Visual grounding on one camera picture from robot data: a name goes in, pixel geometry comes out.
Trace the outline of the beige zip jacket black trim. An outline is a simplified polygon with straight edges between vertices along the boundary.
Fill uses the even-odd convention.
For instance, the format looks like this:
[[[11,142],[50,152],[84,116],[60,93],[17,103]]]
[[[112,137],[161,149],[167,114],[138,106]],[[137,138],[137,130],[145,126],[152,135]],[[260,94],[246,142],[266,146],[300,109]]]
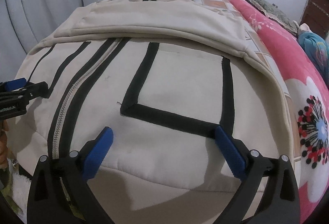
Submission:
[[[9,121],[30,175],[41,156],[113,143],[87,184],[112,223],[215,223],[241,181],[215,130],[264,157],[288,156],[288,103],[241,19],[192,0],[102,0],[76,9],[17,73],[48,92]]]

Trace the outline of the white curtain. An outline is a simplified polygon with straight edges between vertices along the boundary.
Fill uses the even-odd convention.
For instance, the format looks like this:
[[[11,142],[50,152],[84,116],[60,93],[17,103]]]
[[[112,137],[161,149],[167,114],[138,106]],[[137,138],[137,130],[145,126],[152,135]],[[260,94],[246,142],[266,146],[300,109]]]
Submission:
[[[1,81],[13,79],[28,52],[78,7],[96,0],[1,0]]]

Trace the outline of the pink floral blanket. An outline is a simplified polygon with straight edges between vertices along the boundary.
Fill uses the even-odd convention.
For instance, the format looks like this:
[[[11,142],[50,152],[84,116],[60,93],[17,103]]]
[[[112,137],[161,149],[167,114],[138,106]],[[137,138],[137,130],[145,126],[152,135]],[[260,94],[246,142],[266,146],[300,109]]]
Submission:
[[[293,101],[301,223],[328,223],[328,89],[296,38],[246,0],[229,0],[273,57]]]

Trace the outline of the orange tile pattern bed sheet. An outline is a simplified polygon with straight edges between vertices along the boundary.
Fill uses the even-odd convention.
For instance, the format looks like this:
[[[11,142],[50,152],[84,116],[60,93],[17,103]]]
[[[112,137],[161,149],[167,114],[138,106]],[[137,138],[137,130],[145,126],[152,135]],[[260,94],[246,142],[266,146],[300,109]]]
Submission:
[[[282,75],[273,57],[270,55],[270,52],[268,51],[267,47],[263,43],[262,39],[260,39],[256,31],[253,29],[255,25],[251,25],[243,17],[243,15],[231,4],[229,0],[192,0],[192,1],[206,7],[211,11],[214,11],[215,13],[225,14],[242,20],[245,29],[245,38],[247,40],[248,46],[251,47],[251,49],[258,55],[258,57],[274,73],[286,97],[288,108],[289,108],[289,114],[291,117],[293,135],[294,135],[294,165],[296,166],[299,165],[301,161],[301,157],[299,156],[299,143],[298,143],[299,135],[298,135],[297,124],[295,123],[295,116],[293,113],[294,107],[293,107],[292,99],[290,97],[288,88],[282,78]]]

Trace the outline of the teal blue garment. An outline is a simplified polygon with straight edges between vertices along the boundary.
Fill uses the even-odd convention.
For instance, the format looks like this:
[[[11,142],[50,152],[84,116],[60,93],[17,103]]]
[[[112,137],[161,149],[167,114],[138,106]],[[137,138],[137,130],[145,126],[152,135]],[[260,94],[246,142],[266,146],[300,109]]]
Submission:
[[[298,43],[328,86],[328,44],[326,41],[316,33],[303,32],[298,36]]]

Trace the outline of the brown wooden door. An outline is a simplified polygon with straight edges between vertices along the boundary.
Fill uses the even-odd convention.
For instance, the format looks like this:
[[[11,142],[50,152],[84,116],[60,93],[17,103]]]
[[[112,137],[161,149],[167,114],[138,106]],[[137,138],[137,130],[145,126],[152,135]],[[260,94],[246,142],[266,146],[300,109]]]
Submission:
[[[328,0],[307,0],[300,24],[306,23],[311,31],[326,39],[328,13]]]

